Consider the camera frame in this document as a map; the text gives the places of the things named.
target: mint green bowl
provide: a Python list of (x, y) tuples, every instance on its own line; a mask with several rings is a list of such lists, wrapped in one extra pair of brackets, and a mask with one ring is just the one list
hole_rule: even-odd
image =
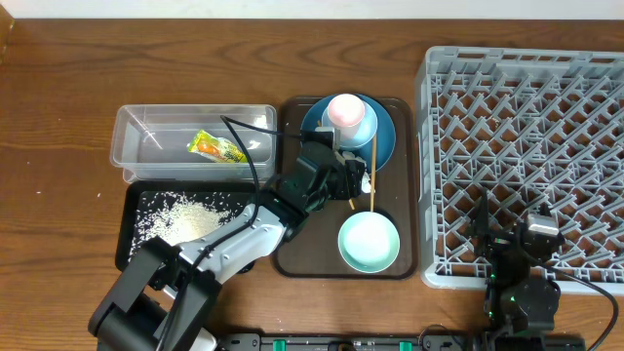
[(382, 214), (351, 215), (338, 232), (338, 249), (351, 268), (377, 273), (388, 268), (399, 255), (399, 232)]

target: blue bowl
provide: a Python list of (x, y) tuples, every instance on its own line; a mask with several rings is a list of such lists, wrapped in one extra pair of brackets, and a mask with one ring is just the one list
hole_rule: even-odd
[[(312, 108), (303, 117), (301, 129), (303, 131), (314, 131), (321, 121), (323, 112), (330, 104), (330, 101), (336, 95), (323, 97), (319, 102), (315, 103)], [(377, 170), (381, 170), (394, 152), (394, 146), (397, 142), (397, 134), (394, 129), (394, 123), (388, 111), (374, 99), (358, 94), (363, 101), (368, 103), (377, 115)], [(362, 157), (367, 162), (367, 169), (371, 171), (372, 165), (372, 140), (366, 143), (359, 150), (352, 151), (356, 156)]]

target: white plastic crate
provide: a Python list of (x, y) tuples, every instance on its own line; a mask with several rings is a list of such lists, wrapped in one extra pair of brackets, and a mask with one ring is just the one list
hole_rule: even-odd
[(550, 263), (624, 294), (623, 54), (434, 47), (415, 87), (428, 286), (486, 287), (489, 263), (462, 236), (484, 186), (491, 227), (546, 203), (565, 236)]

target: yellow candy wrapper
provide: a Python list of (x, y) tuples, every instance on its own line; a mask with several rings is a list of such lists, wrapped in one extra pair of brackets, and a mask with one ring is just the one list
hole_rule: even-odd
[(219, 163), (247, 162), (247, 157), (235, 143), (225, 137), (211, 136), (204, 130), (197, 132), (187, 150)]

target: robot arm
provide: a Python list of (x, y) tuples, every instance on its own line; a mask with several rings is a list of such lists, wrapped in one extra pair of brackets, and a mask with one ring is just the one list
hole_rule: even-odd
[[(335, 152), (333, 132), (303, 137), (294, 170), (283, 176), (275, 189), (263, 188), (259, 202), (248, 204), (232, 221), (176, 247), (160, 238), (143, 244), (92, 316), (89, 332), (112, 350), (154, 350), (169, 316), (143, 290), (150, 286), (177, 292), (192, 274), (184, 294), (175, 297), (178, 307), (163, 348), (191, 349), (223, 283), (292, 240), (308, 215), (321, 210), (328, 200), (348, 200), (361, 193), (365, 165), (345, 161)], [(255, 206), (254, 222), (226, 238), (251, 219)], [(204, 247), (217, 242), (191, 271)]]

